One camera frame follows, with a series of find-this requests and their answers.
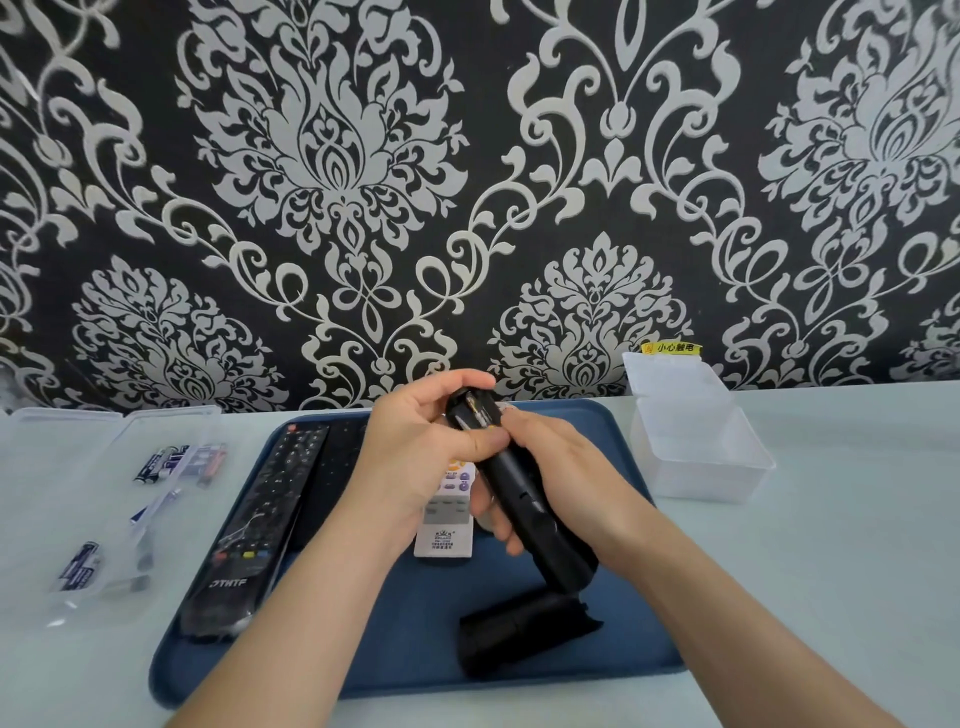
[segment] transparent plastic box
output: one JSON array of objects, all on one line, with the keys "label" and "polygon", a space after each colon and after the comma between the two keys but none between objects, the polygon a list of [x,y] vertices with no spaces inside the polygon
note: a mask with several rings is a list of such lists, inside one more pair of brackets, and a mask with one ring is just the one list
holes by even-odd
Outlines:
[{"label": "transparent plastic box", "polygon": [[[0,440],[0,628],[134,619],[156,592],[164,563],[176,558],[164,519],[203,493],[196,478],[181,476],[198,447],[218,439],[220,408],[126,418],[30,409],[13,413]],[[188,446],[176,467],[154,483],[135,481],[151,455],[169,446]],[[77,572],[72,560],[85,553],[80,567],[92,575],[65,590],[62,577]]]},{"label": "transparent plastic box", "polygon": [[776,467],[743,409],[698,356],[625,353],[630,439],[655,496],[742,503]]}]

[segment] yellow warning sticker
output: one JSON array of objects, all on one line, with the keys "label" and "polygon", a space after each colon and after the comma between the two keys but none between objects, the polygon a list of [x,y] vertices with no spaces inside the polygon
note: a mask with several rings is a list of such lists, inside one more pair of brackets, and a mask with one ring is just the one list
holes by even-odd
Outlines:
[{"label": "yellow warning sticker", "polygon": [[640,345],[641,353],[682,353],[700,355],[699,344],[690,344],[685,341],[647,341]]}]

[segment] black and white wallpaper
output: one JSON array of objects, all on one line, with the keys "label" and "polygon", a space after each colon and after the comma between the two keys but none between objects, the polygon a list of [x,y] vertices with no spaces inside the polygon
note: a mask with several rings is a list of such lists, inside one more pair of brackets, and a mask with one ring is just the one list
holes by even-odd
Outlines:
[{"label": "black and white wallpaper", "polygon": [[960,0],[0,0],[0,392],[960,374]]}]

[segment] black cylindrical object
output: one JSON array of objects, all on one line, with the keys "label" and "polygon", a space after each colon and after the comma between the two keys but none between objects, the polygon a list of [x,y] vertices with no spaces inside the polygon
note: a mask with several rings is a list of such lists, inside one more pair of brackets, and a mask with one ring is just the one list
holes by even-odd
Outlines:
[{"label": "black cylindrical object", "polygon": [[467,677],[482,678],[602,625],[579,596],[541,587],[461,618],[457,659]]},{"label": "black cylindrical object", "polygon": [[[489,392],[464,387],[447,400],[446,419],[460,429],[483,429],[500,424],[500,410]],[[547,585],[563,595],[582,591],[596,573],[596,555],[554,515],[530,451],[511,443],[476,465]]]}]

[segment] table surface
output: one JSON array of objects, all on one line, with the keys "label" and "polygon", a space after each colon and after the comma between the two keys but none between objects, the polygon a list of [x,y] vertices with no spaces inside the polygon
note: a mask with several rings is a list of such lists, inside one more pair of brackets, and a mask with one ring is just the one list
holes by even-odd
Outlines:
[{"label": "table surface", "polygon": [[[960,716],[960,382],[738,392],[777,470],[746,505],[660,508],[907,725]],[[625,435],[632,398],[598,400]],[[158,726],[154,649],[267,435],[301,413],[226,415],[230,456],[186,557],[136,621],[0,631],[0,723]],[[718,726],[689,673],[342,701],[331,726]]]}]

